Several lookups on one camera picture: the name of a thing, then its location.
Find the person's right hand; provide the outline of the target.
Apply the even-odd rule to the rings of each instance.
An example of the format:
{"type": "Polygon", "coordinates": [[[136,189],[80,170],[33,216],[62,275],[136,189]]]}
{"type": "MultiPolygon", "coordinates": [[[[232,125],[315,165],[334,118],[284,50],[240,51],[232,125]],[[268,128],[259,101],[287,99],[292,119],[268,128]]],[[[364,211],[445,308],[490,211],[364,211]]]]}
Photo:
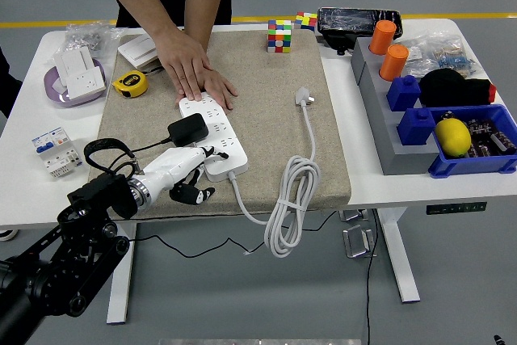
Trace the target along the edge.
{"type": "Polygon", "coordinates": [[[202,45],[175,26],[152,35],[152,39],[179,98],[199,99],[204,73],[212,69],[202,45]]]}

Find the person's left hand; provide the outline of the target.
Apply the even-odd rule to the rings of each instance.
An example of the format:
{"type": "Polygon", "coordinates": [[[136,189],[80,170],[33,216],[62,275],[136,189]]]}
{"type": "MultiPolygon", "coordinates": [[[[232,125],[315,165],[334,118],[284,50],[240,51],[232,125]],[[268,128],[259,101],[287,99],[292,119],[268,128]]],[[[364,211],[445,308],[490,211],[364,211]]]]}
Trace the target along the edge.
{"type": "Polygon", "coordinates": [[[233,98],[238,96],[236,87],[216,70],[204,69],[204,90],[225,110],[233,110],[233,98]]]}

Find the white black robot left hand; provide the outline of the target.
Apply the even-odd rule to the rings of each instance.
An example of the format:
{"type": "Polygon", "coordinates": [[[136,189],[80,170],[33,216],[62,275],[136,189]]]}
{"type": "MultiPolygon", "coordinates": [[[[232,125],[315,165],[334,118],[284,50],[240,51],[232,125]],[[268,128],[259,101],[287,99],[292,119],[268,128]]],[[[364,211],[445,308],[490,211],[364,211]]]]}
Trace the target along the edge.
{"type": "Polygon", "coordinates": [[[162,191],[181,204],[198,205],[215,193],[214,187],[198,189],[207,158],[226,160],[229,155],[213,146],[169,148],[129,180],[141,209],[150,207],[162,191]]]}

